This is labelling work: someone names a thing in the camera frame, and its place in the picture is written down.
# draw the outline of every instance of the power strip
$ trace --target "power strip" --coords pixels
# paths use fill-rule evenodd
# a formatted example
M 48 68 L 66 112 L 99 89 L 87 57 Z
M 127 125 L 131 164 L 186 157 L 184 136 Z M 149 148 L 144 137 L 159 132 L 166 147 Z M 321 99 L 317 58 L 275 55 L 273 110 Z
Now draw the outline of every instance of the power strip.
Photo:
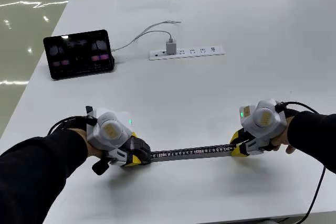
M 200 57 L 200 56 L 225 54 L 222 46 L 178 48 L 176 52 L 177 54 L 175 55 L 168 55 L 165 49 L 150 51 L 149 59 L 165 60 L 174 58 Z

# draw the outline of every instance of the gray floor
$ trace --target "gray floor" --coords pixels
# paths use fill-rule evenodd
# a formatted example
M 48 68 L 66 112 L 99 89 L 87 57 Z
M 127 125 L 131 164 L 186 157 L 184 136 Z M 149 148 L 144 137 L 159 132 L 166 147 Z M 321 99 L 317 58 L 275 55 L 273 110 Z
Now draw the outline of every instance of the gray floor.
M 0 0 L 0 136 L 44 50 L 42 39 L 53 32 L 66 1 Z M 312 215 L 306 223 L 336 223 L 336 214 Z

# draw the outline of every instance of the black ruler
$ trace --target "black ruler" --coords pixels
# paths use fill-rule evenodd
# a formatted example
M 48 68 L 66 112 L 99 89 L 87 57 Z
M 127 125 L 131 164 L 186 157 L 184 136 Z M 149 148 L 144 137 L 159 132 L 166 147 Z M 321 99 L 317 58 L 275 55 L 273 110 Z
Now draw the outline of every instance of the black ruler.
M 231 152 L 235 148 L 236 144 L 222 144 L 187 149 L 157 151 L 151 152 L 151 161 L 161 162 L 193 158 L 226 157 L 231 156 Z

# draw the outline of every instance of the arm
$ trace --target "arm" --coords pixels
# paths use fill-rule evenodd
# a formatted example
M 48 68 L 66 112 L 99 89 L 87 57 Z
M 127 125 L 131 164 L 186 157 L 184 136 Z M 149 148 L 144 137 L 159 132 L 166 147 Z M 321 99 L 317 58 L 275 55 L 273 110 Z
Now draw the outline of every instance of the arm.
M 0 156 L 0 223 L 42 223 L 66 179 L 101 153 L 83 130 L 59 130 L 25 140 Z
M 287 153 L 295 148 L 316 158 L 327 169 L 336 173 L 333 156 L 336 150 L 336 114 L 321 115 L 308 111 L 288 118 L 288 128 L 271 142 L 273 145 L 287 144 Z

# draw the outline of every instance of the power adapter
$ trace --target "power adapter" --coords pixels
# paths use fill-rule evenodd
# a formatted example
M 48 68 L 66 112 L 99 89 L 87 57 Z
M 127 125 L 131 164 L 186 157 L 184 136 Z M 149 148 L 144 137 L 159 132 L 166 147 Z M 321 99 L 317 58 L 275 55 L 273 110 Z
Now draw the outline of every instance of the power adapter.
M 170 38 L 167 42 L 166 42 L 166 53 L 168 55 L 175 55 L 176 54 L 176 40 Z

